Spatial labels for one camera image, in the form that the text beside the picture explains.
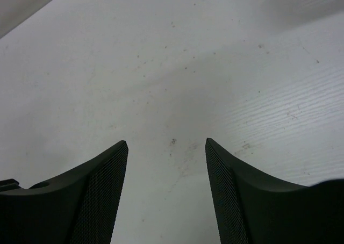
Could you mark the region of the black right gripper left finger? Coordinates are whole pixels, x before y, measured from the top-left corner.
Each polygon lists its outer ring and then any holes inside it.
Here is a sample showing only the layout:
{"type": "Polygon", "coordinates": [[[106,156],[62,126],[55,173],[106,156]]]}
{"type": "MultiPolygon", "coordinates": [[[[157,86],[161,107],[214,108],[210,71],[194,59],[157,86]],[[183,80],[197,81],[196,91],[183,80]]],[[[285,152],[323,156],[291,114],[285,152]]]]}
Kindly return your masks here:
{"type": "Polygon", "coordinates": [[[1,243],[110,243],[123,189],[128,146],[24,189],[1,181],[1,243]]]}

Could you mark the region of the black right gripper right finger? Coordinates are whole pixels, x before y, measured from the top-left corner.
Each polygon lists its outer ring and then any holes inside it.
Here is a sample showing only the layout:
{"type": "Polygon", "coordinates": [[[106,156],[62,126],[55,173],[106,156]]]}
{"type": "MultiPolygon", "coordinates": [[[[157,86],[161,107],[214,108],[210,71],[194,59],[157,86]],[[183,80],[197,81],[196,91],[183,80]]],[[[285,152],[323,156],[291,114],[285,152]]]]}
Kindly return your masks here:
{"type": "Polygon", "coordinates": [[[221,243],[343,243],[343,180],[268,175],[209,138],[207,173],[221,243]]]}

